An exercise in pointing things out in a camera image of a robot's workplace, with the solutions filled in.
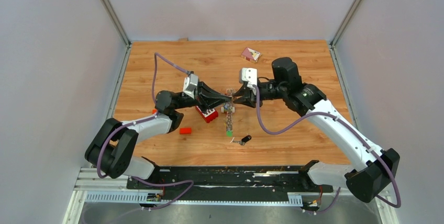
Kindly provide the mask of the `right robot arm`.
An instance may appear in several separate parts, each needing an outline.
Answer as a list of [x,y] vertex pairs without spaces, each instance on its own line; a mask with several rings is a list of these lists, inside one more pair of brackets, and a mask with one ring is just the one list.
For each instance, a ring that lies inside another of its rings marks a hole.
[[401,196],[395,180],[400,156],[394,149],[384,149],[359,132],[333,106],[315,85],[304,83],[296,63],[289,57],[272,62],[273,78],[260,82],[258,71],[242,68],[241,88],[234,102],[259,111],[263,101],[280,99],[299,115],[297,123],[308,120],[320,129],[348,158],[349,165],[327,164],[312,160],[299,172],[299,184],[305,191],[321,185],[347,188],[354,197],[368,203],[381,197],[381,191],[392,185],[394,208],[400,208]]

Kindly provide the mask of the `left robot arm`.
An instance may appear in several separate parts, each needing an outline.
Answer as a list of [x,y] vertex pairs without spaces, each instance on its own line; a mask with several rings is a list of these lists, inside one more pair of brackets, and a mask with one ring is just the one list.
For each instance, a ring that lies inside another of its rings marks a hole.
[[229,101],[230,96],[202,81],[190,92],[160,91],[155,97],[155,114],[130,121],[105,120],[84,157],[96,166],[100,178],[137,177],[146,188],[154,189],[160,184],[160,174],[154,171],[153,162],[134,156],[136,144],[175,131],[184,117],[179,109],[198,107],[205,112]]

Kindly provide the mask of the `key with black tag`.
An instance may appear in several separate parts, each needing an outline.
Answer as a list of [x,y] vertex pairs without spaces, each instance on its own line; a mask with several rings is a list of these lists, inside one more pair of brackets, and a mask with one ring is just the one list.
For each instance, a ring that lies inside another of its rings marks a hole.
[[240,145],[245,145],[248,141],[250,141],[252,139],[251,135],[247,135],[245,137],[243,137],[241,140],[235,140],[232,143],[237,143]]

